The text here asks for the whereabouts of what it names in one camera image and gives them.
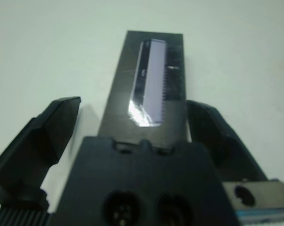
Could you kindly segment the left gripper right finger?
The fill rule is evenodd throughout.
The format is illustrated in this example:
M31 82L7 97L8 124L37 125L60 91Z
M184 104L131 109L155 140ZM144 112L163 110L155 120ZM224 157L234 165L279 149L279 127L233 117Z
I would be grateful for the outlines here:
M207 148L222 181L268 180L242 140L216 108L192 100L186 104L191 139Z

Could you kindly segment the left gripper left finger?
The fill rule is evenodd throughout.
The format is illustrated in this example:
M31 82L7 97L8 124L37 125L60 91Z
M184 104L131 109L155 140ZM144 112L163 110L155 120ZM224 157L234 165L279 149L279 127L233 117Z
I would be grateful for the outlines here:
M54 100L32 118L0 155L0 205L47 208L41 184L73 134L80 97Z

